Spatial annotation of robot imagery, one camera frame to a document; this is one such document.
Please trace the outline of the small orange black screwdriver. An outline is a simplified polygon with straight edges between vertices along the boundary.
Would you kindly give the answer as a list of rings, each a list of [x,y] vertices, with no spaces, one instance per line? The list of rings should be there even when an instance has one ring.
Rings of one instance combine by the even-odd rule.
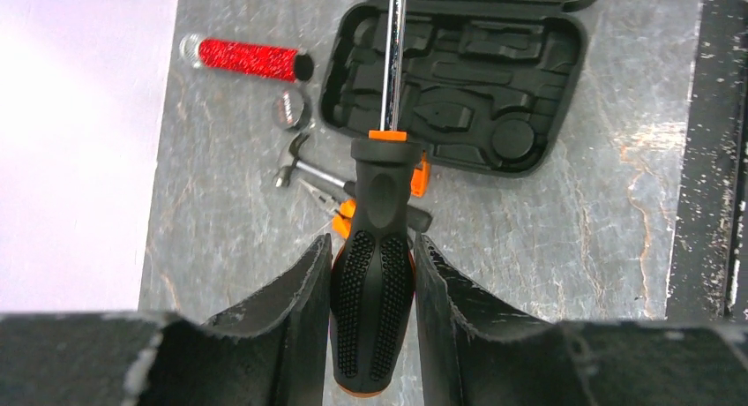
[[[380,124],[351,143],[356,208],[330,286],[333,376],[361,398],[391,384],[415,292],[408,202],[421,150],[399,129],[406,1],[389,0]]]

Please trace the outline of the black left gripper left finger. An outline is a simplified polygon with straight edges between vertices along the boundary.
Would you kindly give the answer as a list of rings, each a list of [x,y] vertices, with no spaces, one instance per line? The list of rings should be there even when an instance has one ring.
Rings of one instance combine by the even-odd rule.
[[[4,405],[319,405],[332,242],[198,324],[164,311],[5,314]]]

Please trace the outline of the black plastic tool case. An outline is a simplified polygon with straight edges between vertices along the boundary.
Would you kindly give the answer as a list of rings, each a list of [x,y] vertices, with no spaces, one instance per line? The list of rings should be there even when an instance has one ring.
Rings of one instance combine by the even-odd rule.
[[[596,0],[407,0],[401,131],[431,164],[532,173],[565,120]]]

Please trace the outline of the steel claw hammer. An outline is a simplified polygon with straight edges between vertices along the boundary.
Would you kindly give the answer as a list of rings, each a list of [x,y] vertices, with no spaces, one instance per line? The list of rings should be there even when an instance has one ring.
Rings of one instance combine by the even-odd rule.
[[[276,187],[288,186],[293,171],[299,169],[342,189],[350,198],[354,199],[355,181],[341,179],[301,158],[300,149],[309,136],[308,133],[299,133],[281,149],[278,170],[273,177],[274,185]],[[425,232],[430,228],[432,221],[433,217],[429,212],[418,207],[408,206],[408,226],[411,229]]]

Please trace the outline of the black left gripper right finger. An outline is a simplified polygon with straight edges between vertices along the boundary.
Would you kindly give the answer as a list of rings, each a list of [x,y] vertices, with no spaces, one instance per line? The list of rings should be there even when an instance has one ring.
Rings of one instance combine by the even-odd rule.
[[[426,236],[415,240],[428,405],[744,405],[747,327],[562,320],[495,297]]]

